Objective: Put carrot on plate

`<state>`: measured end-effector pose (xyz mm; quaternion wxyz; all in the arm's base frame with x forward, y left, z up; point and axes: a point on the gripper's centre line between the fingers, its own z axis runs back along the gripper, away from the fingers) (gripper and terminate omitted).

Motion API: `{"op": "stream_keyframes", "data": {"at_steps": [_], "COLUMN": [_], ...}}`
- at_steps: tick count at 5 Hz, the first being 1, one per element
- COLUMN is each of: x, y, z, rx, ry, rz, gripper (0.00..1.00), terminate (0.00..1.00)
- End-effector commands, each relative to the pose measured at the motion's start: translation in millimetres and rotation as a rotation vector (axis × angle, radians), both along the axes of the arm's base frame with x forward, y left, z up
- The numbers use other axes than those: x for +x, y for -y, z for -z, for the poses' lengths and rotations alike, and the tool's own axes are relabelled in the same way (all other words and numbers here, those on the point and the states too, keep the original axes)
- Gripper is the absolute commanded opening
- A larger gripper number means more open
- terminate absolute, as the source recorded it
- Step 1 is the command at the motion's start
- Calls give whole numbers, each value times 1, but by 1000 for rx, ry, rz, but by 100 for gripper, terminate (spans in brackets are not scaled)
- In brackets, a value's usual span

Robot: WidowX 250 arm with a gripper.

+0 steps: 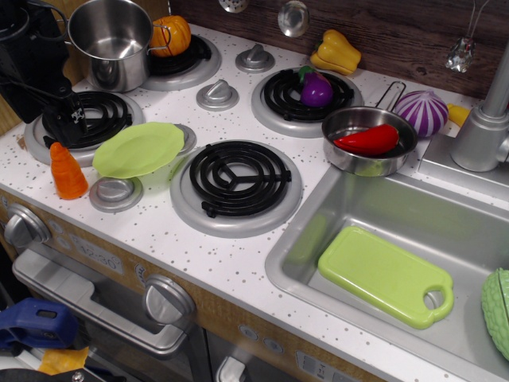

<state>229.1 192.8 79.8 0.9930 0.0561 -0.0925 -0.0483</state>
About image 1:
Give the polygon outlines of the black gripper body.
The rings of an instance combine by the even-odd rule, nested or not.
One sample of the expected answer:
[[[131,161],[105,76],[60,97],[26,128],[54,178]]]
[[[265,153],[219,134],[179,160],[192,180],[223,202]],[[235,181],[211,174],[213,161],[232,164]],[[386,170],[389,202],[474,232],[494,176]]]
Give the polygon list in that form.
[[[86,118],[80,97],[70,83],[61,84],[51,94],[43,110],[43,124],[64,147],[71,147],[84,136],[81,119]]]

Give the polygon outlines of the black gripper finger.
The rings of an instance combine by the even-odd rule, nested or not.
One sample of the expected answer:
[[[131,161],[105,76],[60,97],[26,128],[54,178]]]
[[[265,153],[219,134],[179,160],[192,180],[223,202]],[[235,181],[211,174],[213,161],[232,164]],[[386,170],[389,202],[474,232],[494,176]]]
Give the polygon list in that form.
[[[55,142],[56,142],[56,140],[55,140],[54,138],[52,138],[52,137],[50,137],[50,136],[48,136],[48,135],[45,135],[45,136],[43,137],[43,141],[44,141],[44,144],[45,144],[46,146],[51,146],[53,143],[55,143]]]
[[[85,118],[81,119],[81,132],[82,134],[86,134],[88,132],[87,120]]]

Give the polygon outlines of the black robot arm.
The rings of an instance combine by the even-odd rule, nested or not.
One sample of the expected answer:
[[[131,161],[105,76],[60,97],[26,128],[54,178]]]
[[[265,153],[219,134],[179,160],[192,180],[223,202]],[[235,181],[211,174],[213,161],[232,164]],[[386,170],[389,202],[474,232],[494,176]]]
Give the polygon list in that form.
[[[84,107],[64,75],[68,22],[44,1],[1,2],[1,95],[25,123],[42,117],[69,148],[87,133]]]

